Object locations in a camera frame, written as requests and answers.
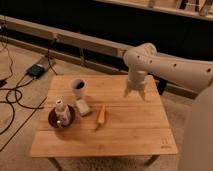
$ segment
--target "small white cup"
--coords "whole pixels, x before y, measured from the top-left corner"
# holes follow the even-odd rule
[[[82,79],[71,80],[70,86],[73,94],[75,95],[76,100],[84,98],[84,87],[85,82]]]

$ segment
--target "dark bowl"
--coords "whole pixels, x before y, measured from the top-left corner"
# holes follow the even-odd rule
[[[70,125],[73,123],[73,121],[75,120],[75,110],[74,110],[74,108],[71,107],[71,106],[69,106],[69,105],[68,105],[68,108],[69,108],[70,115],[71,115],[71,116],[70,116],[70,122],[69,122],[68,125],[64,126],[64,128],[70,126]],[[50,124],[53,128],[60,128],[60,127],[58,127],[58,125],[57,125],[57,120],[58,120],[58,118],[57,118],[57,115],[56,115],[56,113],[55,113],[55,108],[53,108],[53,109],[50,111],[50,113],[49,113],[48,122],[49,122],[49,124]]]

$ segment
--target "orange carrot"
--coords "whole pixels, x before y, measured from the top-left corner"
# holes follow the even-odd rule
[[[100,110],[99,115],[98,115],[97,123],[104,124],[104,122],[105,122],[105,113],[106,113],[106,106],[102,105],[101,110]]]

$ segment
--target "cable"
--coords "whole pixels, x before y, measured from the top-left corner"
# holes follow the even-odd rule
[[[7,94],[6,94],[6,101],[0,101],[0,104],[8,104],[11,109],[12,109],[12,118],[9,122],[9,124],[6,126],[6,128],[4,128],[2,131],[0,131],[0,135],[4,134],[9,128],[10,126],[12,125],[13,121],[14,121],[14,118],[15,118],[15,108],[13,106],[13,104],[15,103],[18,103],[20,106],[24,106],[24,108],[28,108],[28,109],[33,109],[35,111],[39,110],[39,109],[43,109],[43,107],[29,107],[29,106],[25,106],[25,105],[22,105],[19,101],[22,99],[23,97],[23,93],[18,90],[18,88],[22,88],[22,87],[25,87],[27,85],[29,85],[30,83],[32,83],[32,81],[34,79],[31,79],[30,81],[26,82],[25,84],[22,84],[22,85],[19,85],[23,80],[24,78],[26,77],[26,75],[24,75],[19,81],[18,83],[16,84],[16,86],[14,88],[0,88],[0,90],[2,91],[8,91]],[[11,92],[14,91],[15,92],[15,101],[11,101],[9,100],[9,95],[11,94]]]
[[[8,102],[8,103],[17,103],[19,106],[21,106],[21,107],[23,107],[23,108],[26,108],[26,109],[36,109],[36,110],[39,110],[39,109],[43,109],[43,107],[39,107],[39,108],[37,108],[37,107],[31,107],[31,106],[26,106],[26,105],[24,105],[24,104],[22,104],[21,102],[20,102],[20,100],[22,99],[22,97],[23,97],[23,93],[20,91],[20,90],[18,90],[19,88],[22,88],[22,87],[25,87],[25,86],[27,86],[27,85],[29,85],[32,81],[34,81],[35,79],[34,78],[32,78],[29,82],[27,82],[27,83],[25,83],[25,84],[23,84],[23,85],[19,85],[23,80],[24,80],[24,78],[26,77],[26,75],[24,75],[21,79],[20,79],[20,81],[16,84],[16,86],[14,87],[14,88],[11,88],[11,89],[2,89],[2,90],[9,90],[8,92],[7,92],[7,94],[6,94],[6,102]],[[12,93],[14,91],[14,93],[15,93],[15,101],[11,101],[11,100],[9,100],[9,96],[10,96],[10,94]]]
[[[37,108],[39,108],[47,99],[47,97],[45,97],[41,103],[37,106]],[[37,110],[34,109],[34,111],[28,116],[28,118],[20,125],[20,127],[14,132],[14,134],[10,137],[10,139],[4,144],[4,146],[0,149],[0,152],[2,152],[4,150],[4,148],[10,143],[10,141],[16,136],[16,134],[20,131],[20,129],[27,123],[27,121],[34,115],[34,113]]]
[[[1,30],[5,30],[5,37],[3,36],[3,34],[1,34],[1,44],[2,44],[2,49],[0,50],[0,52],[3,52],[5,49],[7,50],[7,54],[8,54],[8,57],[10,59],[10,66],[9,66],[9,70],[10,70],[10,75],[5,77],[4,79],[2,80],[7,80],[9,78],[11,78],[13,76],[13,58],[11,57],[11,54],[10,54],[10,50],[8,49],[8,35],[7,35],[7,28],[6,28],[6,16],[4,15],[4,25],[2,26]]]
[[[14,106],[11,103],[7,103],[7,102],[4,102],[4,101],[0,101],[0,104],[8,104],[11,107],[11,109],[12,109],[12,119],[10,120],[10,123],[6,126],[6,128],[4,128],[2,131],[0,131],[0,135],[2,135],[10,128],[10,126],[12,125],[12,123],[14,121],[15,108],[14,108]]]
[[[45,55],[45,57],[47,57],[48,60],[48,64],[50,66],[50,69],[54,72],[55,75],[58,75],[58,73],[54,70],[54,68],[52,67],[51,63],[50,63],[50,48],[51,46],[56,42],[56,39],[52,40],[51,43],[48,45],[47,48],[47,54]]]

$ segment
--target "wooden table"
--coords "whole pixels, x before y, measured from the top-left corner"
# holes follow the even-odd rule
[[[74,123],[54,130],[48,114],[56,99],[75,106],[70,80],[86,82],[85,95],[92,114],[81,117],[76,110]],[[177,154],[177,147],[152,76],[147,76],[145,101],[138,92],[123,97],[126,75],[55,76],[40,115],[31,148],[32,157],[83,157]],[[106,124],[94,131],[102,104],[106,104]]]

